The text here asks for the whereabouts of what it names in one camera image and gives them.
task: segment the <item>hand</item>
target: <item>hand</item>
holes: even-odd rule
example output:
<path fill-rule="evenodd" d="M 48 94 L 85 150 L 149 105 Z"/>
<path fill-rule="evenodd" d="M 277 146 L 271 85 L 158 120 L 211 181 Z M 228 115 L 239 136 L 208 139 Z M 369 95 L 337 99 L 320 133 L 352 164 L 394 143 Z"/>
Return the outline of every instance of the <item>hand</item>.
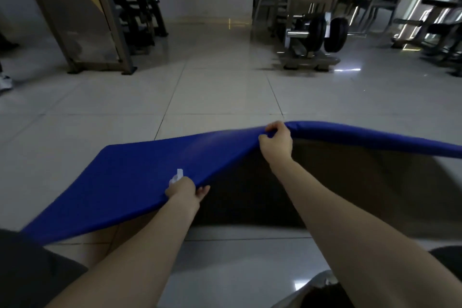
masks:
<path fill-rule="evenodd" d="M 280 161 L 291 160 L 292 138 L 290 130 L 281 121 L 268 124 L 265 128 L 266 132 L 272 130 L 277 130 L 272 138 L 269 138 L 266 134 L 258 137 L 263 157 L 270 165 L 274 165 Z"/>
<path fill-rule="evenodd" d="M 165 190 L 165 194 L 169 199 L 176 197 L 189 205 L 197 206 L 199 208 L 199 203 L 204 199 L 205 195 L 209 192 L 210 185 L 205 187 L 200 187 L 196 190 L 194 182 L 188 177 L 182 177 L 176 183 L 173 183 Z"/>

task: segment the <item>white plastic clip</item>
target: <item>white plastic clip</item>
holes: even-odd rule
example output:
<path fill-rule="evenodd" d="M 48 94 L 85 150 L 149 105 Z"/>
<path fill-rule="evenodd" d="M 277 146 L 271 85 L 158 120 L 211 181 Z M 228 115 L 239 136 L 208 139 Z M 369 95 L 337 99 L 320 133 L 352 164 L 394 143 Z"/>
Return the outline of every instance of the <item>white plastic clip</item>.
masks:
<path fill-rule="evenodd" d="M 172 185 L 173 183 L 176 183 L 183 177 L 183 170 L 182 169 L 177 169 L 176 170 L 176 175 L 173 176 L 173 178 L 169 182 L 169 186 Z"/>

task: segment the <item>blue mat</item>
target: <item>blue mat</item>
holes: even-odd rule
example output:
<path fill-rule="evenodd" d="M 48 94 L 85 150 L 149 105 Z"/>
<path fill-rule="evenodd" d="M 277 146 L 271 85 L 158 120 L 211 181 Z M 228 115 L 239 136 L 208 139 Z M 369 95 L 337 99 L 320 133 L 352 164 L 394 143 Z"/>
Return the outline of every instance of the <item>blue mat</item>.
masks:
<path fill-rule="evenodd" d="M 293 138 L 462 158 L 462 146 L 326 122 L 288 122 Z M 23 232 L 45 245 L 160 208 L 169 180 L 182 168 L 201 185 L 258 147 L 264 127 L 110 145 Z"/>

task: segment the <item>forearm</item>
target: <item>forearm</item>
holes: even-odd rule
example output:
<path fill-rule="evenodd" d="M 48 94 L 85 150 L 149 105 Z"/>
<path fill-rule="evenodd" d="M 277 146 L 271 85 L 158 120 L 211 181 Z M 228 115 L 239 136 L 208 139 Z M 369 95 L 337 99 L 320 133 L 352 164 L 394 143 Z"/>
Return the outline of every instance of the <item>forearm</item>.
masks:
<path fill-rule="evenodd" d="M 48 306 L 154 307 L 199 208 L 172 197 L 138 234 L 66 288 Z"/>
<path fill-rule="evenodd" d="M 332 193 L 296 162 L 271 168 L 355 306 L 462 306 L 462 285 L 414 241 Z"/>

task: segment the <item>white shoe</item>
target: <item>white shoe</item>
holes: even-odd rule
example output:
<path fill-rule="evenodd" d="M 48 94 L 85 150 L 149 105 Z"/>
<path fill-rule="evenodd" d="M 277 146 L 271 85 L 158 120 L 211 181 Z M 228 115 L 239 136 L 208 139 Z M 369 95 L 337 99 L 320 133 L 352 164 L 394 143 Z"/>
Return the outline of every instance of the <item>white shoe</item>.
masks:
<path fill-rule="evenodd" d="M 13 88 L 13 80 L 0 73 L 0 91 Z"/>

